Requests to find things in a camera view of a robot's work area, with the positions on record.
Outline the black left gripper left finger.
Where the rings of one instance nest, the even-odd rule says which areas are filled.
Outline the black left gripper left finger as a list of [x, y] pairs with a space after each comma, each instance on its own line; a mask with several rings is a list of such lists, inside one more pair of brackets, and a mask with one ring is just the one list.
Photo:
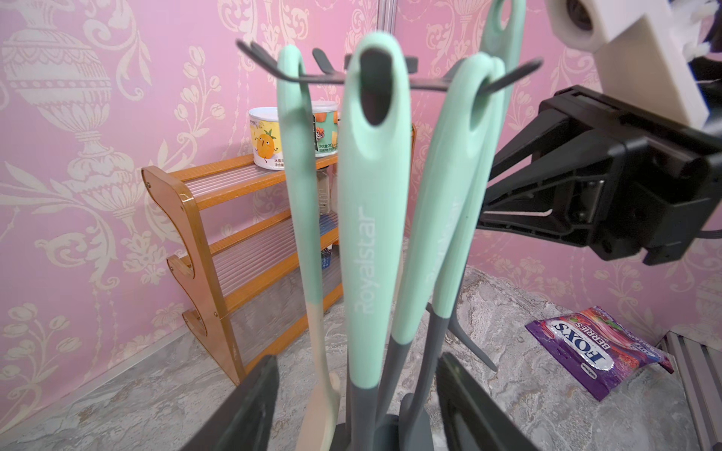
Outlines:
[[278, 388], [278, 359], [267, 355], [182, 450], [266, 450]]

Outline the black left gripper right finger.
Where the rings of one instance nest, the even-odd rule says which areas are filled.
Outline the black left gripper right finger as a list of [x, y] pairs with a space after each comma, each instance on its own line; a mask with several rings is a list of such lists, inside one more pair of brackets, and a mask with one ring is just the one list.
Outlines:
[[450, 450], [534, 450], [536, 447], [451, 353], [436, 368], [437, 394]]

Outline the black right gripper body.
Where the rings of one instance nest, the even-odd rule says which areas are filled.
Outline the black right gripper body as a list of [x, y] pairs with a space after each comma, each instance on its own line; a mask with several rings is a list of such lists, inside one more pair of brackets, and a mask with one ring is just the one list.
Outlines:
[[477, 226], [588, 247], [610, 261], [681, 259], [721, 200], [721, 88], [693, 129], [582, 86], [543, 101], [494, 158]]

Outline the mint beige scraper spatula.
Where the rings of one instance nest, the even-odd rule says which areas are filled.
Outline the mint beige scraper spatula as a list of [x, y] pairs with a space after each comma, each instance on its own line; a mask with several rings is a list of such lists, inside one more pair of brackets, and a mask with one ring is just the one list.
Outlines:
[[296, 443], [298, 450], [328, 450], [340, 409], [340, 379], [328, 369], [323, 327], [320, 209], [312, 107], [308, 84], [278, 81], [279, 127], [291, 219], [302, 277], [317, 384], [311, 392]]

